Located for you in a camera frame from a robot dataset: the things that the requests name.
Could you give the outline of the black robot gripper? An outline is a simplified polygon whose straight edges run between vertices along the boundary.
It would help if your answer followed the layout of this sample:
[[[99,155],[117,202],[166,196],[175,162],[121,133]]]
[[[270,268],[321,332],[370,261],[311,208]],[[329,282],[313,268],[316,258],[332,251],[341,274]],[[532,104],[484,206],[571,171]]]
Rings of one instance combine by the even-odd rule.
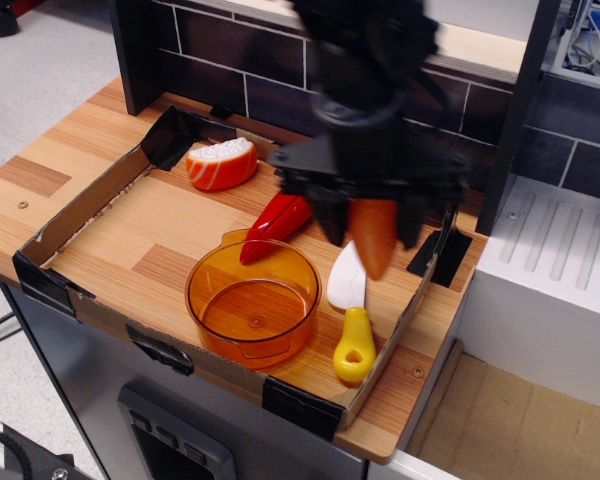
[[[285,192],[311,195],[313,216],[333,245],[343,244],[349,198],[397,201],[397,236],[406,250],[419,241],[427,201],[466,198],[471,161],[410,130],[400,116],[404,100],[396,91],[358,108],[320,92],[313,108],[326,132],[269,157]],[[321,189],[336,197],[313,195]]]

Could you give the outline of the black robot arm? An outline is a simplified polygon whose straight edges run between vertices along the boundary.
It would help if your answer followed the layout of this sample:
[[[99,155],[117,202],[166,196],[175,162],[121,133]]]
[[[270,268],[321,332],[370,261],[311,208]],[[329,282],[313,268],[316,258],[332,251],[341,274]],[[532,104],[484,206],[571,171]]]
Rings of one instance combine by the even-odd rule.
[[[287,145],[269,162],[288,194],[305,197],[329,241],[352,231],[353,199],[394,201],[404,247],[417,243],[429,211],[463,201],[470,160],[416,132],[403,116],[416,82],[441,104],[424,73],[438,24],[420,1],[296,1],[318,70],[312,109],[323,134]]]

